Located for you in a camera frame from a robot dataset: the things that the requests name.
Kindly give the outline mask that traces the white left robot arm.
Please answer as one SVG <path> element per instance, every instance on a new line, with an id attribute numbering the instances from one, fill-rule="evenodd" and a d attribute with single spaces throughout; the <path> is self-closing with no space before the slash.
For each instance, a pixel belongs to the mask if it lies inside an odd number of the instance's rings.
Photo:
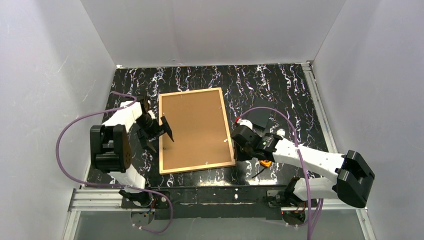
<path id="1" fill-rule="evenodd" d="M 125 185 L 126 189 L 119 191 L 121 196 L 146 208 L 152 205 L 154 198 L 152 193 L 144 191 L 149 186 L 148 181 L 132 164 L 129 130 L 134 124 L 138 125 L 137 137 L 142 148 L 156 153 L 151 139 L 164 134 L 172 139 L 172 129 L 166 117 L 156 118 L 147 96 L 137 97 L 135 103 L 127 100 L 120 106 L 121 109 L 103 124 L 90 128 L 91 166 Z"/>

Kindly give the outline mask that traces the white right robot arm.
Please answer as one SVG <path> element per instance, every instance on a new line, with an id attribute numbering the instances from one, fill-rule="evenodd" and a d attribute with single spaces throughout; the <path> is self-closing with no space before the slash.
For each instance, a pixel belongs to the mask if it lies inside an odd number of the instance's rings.
<path id="1" fill-rule="evenodd" d="M 375 174 L 357 151 L 330 153 L 295 144 L 282 133 L 259 135 L 248 120 L 241 120 L 230 137 L 237 161 L 265 160 L 306 167 L 319 175 L 294 177 L 284 191 L 267 196 L 270 204 L 296 206 L 312 199 L 339 199 L 354 208 L 366 207 Z"/>

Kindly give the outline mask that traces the wooden photo frame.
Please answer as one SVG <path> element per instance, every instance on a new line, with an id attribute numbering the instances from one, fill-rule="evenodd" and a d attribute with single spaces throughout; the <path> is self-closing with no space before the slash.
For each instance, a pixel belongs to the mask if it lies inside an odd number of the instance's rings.
<path id="1" fill-rule="evenodd" d="M 235 166 L 220 87 L 161 93 L 158 113 L 173 135 L 159 137 L 161 175 Z"/>

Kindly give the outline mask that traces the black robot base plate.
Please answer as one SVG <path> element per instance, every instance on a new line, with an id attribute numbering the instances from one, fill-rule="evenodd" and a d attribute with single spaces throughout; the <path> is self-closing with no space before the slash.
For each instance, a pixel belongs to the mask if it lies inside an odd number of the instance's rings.
<path id="1" fill-rule="evenodd" d="M 284 191 L 291 182 L 266 185 L 151 187 L 155 193 L 123 195 L 123 209 L 153 208 L 156 220 L 189 218 L 264 218 L 281 220 L 284 209 L 304 213 L 307 204 Z"/>

